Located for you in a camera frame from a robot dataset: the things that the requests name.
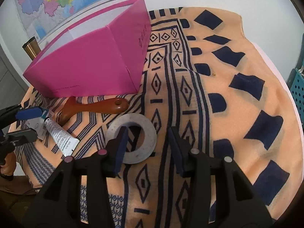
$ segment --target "roll of tape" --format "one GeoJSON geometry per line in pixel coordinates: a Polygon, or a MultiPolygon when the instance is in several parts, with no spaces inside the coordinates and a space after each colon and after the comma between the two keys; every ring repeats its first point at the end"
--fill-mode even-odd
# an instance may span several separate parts
{"type": "Polygon", "coordinates": [[[109,140],[116,138],[121,126],[140,126],[145,133],[145,138],[141,147],[133,152],[126,152],[123,158],[123,163],[137,164],[144,161],[151,155],[156,146],[157,135],[152,122],[141,114],[125,114],[114,120],[110,125],[106,135],[106,143],[108,143],[109,140]]]}

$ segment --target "black cable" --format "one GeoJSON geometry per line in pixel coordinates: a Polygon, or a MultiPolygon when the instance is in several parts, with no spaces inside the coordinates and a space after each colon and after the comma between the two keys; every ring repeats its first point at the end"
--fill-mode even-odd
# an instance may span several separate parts
{"type": "Polygon", "coordinates": [[[21,199],[23,196],[25,196],[26,194],[28,194],[28,193],[30,193],[30,192],[32,192],[32,191],[40,190],[41,188],[42,188],[42,187],[30,189],[30,190],[24,192],[21,196],[18,196],[18,197],[10,204],[9,210],[11,210],[11,208],[12,208],[18,201],[20,201],[20,199],[21,199]]]}

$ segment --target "open pink cardboard box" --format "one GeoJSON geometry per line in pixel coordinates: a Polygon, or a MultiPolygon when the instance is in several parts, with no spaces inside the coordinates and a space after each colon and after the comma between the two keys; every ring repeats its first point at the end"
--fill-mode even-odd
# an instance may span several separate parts
{"type": "Polygon", "coordinates": [[[137,93],[150,33],[144,0],[109,6],[61,32],[23,76],[46,97],[137,93]]]}

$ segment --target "brown brush handle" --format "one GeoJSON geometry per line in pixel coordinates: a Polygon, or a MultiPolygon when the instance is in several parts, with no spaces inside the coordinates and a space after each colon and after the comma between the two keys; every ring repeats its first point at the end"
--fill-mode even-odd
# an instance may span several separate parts
{"type": "Polygon", "coordinates": [[[59,118],[59,125],[63,126],[72,116],[78,112],[96,112],[105,114],[119,114],[127,110],[129,102],[120,97],[102,100],[92,104],[79,104],[75,97],[69,97],[59,118]]]}

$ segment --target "gold tumbler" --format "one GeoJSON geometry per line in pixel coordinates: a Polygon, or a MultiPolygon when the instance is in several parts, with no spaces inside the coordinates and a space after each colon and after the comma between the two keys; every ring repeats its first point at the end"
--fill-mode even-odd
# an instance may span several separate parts
{"type": "Polygon", "coordinates": [[[34,60],[41,51],[35,37],[32,37],[29,41],[27,41],[22,48],[32,60],[34,60]]]}

